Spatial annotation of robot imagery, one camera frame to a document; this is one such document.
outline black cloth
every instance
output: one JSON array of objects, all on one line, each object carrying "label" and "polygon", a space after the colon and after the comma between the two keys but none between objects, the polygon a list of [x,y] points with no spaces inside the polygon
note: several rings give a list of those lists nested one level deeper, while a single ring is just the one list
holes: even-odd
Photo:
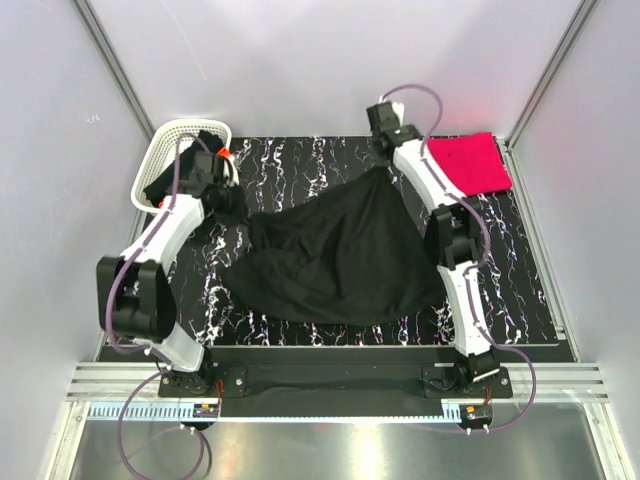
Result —
[{"label": "black cloth", "polygon": [[[204,142],[209,151],[213,154],[218,153],[220,149],[224,147],[224,142],[218,135],[214,135],[205,130],[200,130],[198,138]],[[181,179],[186,179],[189,176],[193,169],[196,152],[200,152],[202,150],[204,150],[202,146],[194,140],[193,143],[180,154]],[[158,178],[147,185],[143,190],[147,199],[151,202],[151,205],[156,208],[160,205],[160,202],[162,202],[164,198],[171,193],[175,163],[176,162],[174,160],[171,165],[165,168],[164,171],[158,175]]]},{"label": "black cloth", "polygon": [[249,220],[222,271],[247,306],[290,322],[376,325],[442,302],[444,285],[386,168]]}]

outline metallic floor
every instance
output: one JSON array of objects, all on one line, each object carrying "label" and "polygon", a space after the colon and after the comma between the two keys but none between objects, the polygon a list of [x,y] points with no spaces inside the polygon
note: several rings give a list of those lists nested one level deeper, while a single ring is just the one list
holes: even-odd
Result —
[{"label": "metallic floor", "polygon": [[[501,424],[517,415],[496,405]],[[127,451],[136,450],[167,423],[124,425]],[[416,425],[220,423],[206,430],[209,457],[195,479],[263,480],[555,480],[604,479],[584,412],[578,405],[535,405],[518,426],[486,435],[425,431]],[[447,428],[432,425],[426,428]],[[185,432],[159,438],[131,459],[154,480],[182,478],[198,442]],[[89,421],[72,479],[133,478],[118,461],[115,422]]]}]

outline cable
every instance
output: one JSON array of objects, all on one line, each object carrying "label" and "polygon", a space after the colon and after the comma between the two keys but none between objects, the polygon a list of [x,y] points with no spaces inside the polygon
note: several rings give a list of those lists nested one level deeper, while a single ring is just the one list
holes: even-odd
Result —
[{"label": "cable", "polygon": [[171,185],[171,201],[169,202],[169,208],[162,213],[160,220],[156,223],[155,227],[148,233],[145,239],[142,241],[142,246],[138,248],[133,254],[124,262],[122,268],[117,273],[116,278],[113,280],[113,284],[111,285],[111,290],[109,290],[109,296],[107,297],[107,307],[105,314],[105,330],[107,332],[107,337],[109,338],[109,343],[113,347],[113,349],[122,354],[128,355],[133,352],[139,352],[148,348],[145,345],[135,346],[135,347],[122,347],[118,345],[118,339],[116,338],[115,332],[113,331],[113,307],[115,305],[116,295],[120,290],[120,285],[122,284],[122,280],[129,272],[131,265],[136,261],[136,259],[140,256],[140,254],[144,251],[144,249],[149,245],[153,237],[155,237],[158,230],[162,227],[164,222],[166,222],[167,218],[173,213],[173,207],[176,204],[176,199],[178,196],[178,185],[180,183],[180,143],[184,138],[192,138],[194,141],[198,142],[198,144],[204,149],[205,152],[211,153],[209,151],[209,147],[202,141],[202,139],[198,138],[196,135],[192,133],[183,133],[178,137],[176,141],[176,156],[174,159],[173,165],[173,183]]},{"label": "cable", "polygon": [[[127,398],[127,400],[124,402],[124,405],[122,406],[122,410],[120,411],[120,415],[118,415],[118,423],[117,423],[118,453],[120,454],[120,459],[122,460],[122,463],[127,468],[127,470],[129,470],[129,473],[131,473],[131,475],[133,475],[138,480],[153,480],[153,479],[151,479],[149,477],[146,477],[146,476],[142,475],[140,472],[138,472],[133,467],[133,465],[131,465],[131,462],[129,462],[129,457],[127,457],[127,455],[126,455],[126,453],[124,451],[124,444],[123,444],[123,440],[122,440],[122,423],[123,423],[123,420],[124,420],[124,415],[125,415],[125,413],[127,411],[127,408],[129,407],[129,404],[134,399],[134,397],[138,393],[140,393],[140,391],[144,387],[146,387],[149,383],[154,381],[156,378],[164,375],[168,371],[169,371],[169,369],[167,369],[167,368],[165,368],[163,370],[160,370],[159,372],[154,373],[149,378],[147,378],[142,383],[140,383],[140,385],[138,385],[133,390],[133,392],[131,392],[131,394],[129,395],[129,398]],[[200,465],[202,464],[202,460],[204,459],[204,449],[205,449],[205,447],[208,450],[211,450],[211,446],[209,445],[209,442],[208,442],[207,438],[202,434],[202,432],[199,432],[195,428],[192,428],[191,432],[195,433],[198,436],[198,439],[200,440],[200,454],[198,456],[198,460],[196,461],[196,464],[194,465],[194,467],[189,471],[189,473],[187,473],[184,477],[181,477],[179,480],[189,480],[191,477],[193,477],[195,475],[195,473],[198,471],[198,468],[200,468]],[[155,437],[152,438],[152,440],[158,438],[159,436],[160,435],[156,435]]]},{"label": "cable", "polygon": [[[427,134],[424,136],[424,140],[420,145],[420,156],[422,157],[422,163],[427,167],[427,169],[431,173],[431,176],[436,180],[438,185],[446,192],[446,195],[452,198],[453,200],[455,200],[456,202],[458,202],[460,205],[462,205],[471,214],[471,216],[473,216],[473,218],[477,222],[482,232],[482,255],[480,256],[480,260],[478,260],[478,262],[476,262],[474,265],[470,265],[469,267],[467,267],[467,269],[463,273],[463,276],[465,277],[465,284],[467,287],[467,298],[469,300],[469,305],[471,306],[471,313],[473,315],[474,324],[478,329],[478,331],[480,332],[480,334],[485,338],[485,340],[487,340],[487,342],[491,344],[493,348],[495,348],[496,350],[502,350],[503,352],[515,353],[516,355],[518,355],[520,358],[524,360],[524,362],[528,365],[529,370],[531,371],[531,383],[532,383],[531,395],[529,396],[529,401],[527,402],[527,405],[525,406],[524,410],[522,410],[522,412],[520,412],[520,414],[510,422],[507,422],[504,425],[499,425],[491,429],[491,431],[494,431],[494,432],[504,431],[520,423],[524,419],[524,417],[527,416],[527,414],[531,410],[531,407],[533,406],[533,402],[536,398],[537,384],[538,384],[535,367],[533,366],[533,362],[531,362],[531,359],[522,350],[518,348],[510,347],[508,345],[498,345],[493,340],[491,335],[484,328],[480,327],[480,320],[478,319],[478,315],[474,307],[473,295],[471,293],[472,288],[471,288],[471,283],[469,282],[468,276],[472,269],[474,268],[480,269],[487,263],[487,260],[489,258],[489,253],[491,251],[491,236],[489,235],[489,229],[487,228],[480,214],[476,212],[475,209],[471,205],[469,205],[469,203],[467,203],[464,199],[454,195],[453,193],[447,192],[447,189],[444,183],[438,177],[438,175],[436,175],[436,172],[433,170],[433,168],[431,167],[431,165],[429,164],[425,156],[425,150],[429,149],[427,142],[429,141],[431,134],[435,131],[436,128],[438,128],[438,125],[440,124],[440,120],[442,120],[442,113],[443,113],[442,99],[440,98],[440,95],[438,95],[436,91],[432,90],[429,87],[416,84],[416,83],[408,83],[408,84],[400,85],[398,87],[395,87],[389,90],[387,93],[385,93],[380,97],[379,103],[386,101],[387,97],[392,93],[399,92],[401,90],[419,90],[419,91],[425,92],[431,95],[435,99],[436,103],[438,104],[438,116],[436,117],[436,120],[433,122],[433,125],[431,126]],[[428,430],[438,431],[441,433],[452,433],[449,430],[440,430],[440,429],[432,429],[432,428],[428,428]]]}]

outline gray panel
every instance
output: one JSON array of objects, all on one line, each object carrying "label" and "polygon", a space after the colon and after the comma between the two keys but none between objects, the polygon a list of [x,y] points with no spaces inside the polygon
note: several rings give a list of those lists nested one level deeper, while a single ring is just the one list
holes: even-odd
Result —
[{"label": "gray panel", "polygon": [[[497,422],[516,412],[513,406],[496,408]],[[125,424],[127,451],[166,428]],[[115,431],[115,422],[87,423],[73,479],[127,478],[117,461]],[[195,477],[201,479],[604,479],[585,416],[574,405],[539,405],[517,428],[471,438],[375,424],[221,423],[205,433],[213,467],[203,475],[203,466]],[[175,479],[194,465],[198,451],[195,438],[173,432],[135,455],[132,463],[150,478]]]},{"label": "gray panel", "polygon": [[517,145],[581,357],[640,469],[640,3],[600,2]]},{"label": "gray panel", "polygon": [[[155,126],[362,135],[366,107],[424,82],[438,133],[509,133],[579,0],[92,0]],[[433,102],[400,96],[424,130]]]},{"label": "gray panel", "polygon": [[33,479],[98,340],[95,265],[124,247],[145,140],[69,1],[0,2],[0,65],[0,476]]}]

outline white wall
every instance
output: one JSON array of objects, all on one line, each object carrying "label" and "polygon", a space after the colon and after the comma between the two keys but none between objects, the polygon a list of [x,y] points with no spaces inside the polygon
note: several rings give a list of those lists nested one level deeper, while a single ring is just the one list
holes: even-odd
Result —
[{"label": "white wall", "polygon": [[516,154],[584,360],[640,473],[640,3],[597,7]]},{"label": "white wall", "polygon": [[145,140],[68,0],[0,1],[0,465],[42,478]]},{"label": "white wall", "polygon": [[[579,0],[91,0],[147,113],[235,135],[361,135],[401,83],[439,133],[514,125]],[[423,130],[433,102],[410,100]]]}]

